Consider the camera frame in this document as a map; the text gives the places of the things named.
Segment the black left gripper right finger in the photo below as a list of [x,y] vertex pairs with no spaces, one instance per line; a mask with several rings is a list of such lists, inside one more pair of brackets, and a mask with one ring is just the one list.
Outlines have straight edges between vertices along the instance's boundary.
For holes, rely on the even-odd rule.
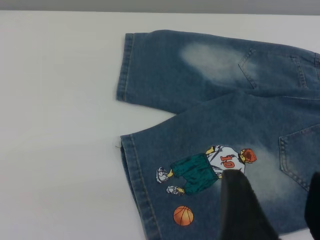
[[314,240],[320,240],[320,173],[315,172],[309,185],[304,219]]

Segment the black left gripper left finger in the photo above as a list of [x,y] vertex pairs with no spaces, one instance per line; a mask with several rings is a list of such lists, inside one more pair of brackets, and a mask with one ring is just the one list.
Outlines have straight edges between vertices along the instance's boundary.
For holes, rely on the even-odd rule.
[[221,240],[278,240],[246,176],[240,170],[222,174]]

